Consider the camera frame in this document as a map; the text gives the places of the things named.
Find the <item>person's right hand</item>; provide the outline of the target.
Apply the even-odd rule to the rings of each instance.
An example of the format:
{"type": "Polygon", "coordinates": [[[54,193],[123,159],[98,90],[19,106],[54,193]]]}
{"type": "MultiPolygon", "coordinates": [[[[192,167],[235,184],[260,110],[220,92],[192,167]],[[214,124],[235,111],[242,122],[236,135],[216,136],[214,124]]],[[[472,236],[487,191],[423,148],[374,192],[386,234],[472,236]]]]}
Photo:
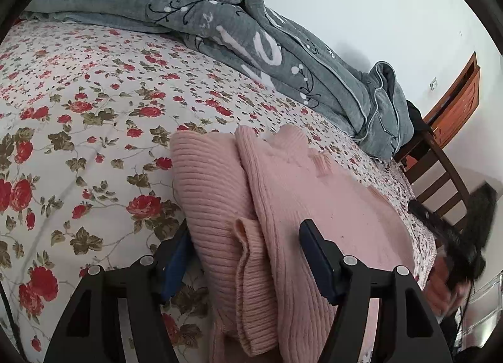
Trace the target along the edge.
{"type": "Polygon", "coordinates": [[[455,312],[467,299],[472,288],[471,283],[465,281],[449,290],[446,285],[448,276],[445,257],[437,256],[423,290],[423,295],[436,317],[445,317],[455,312]]]}

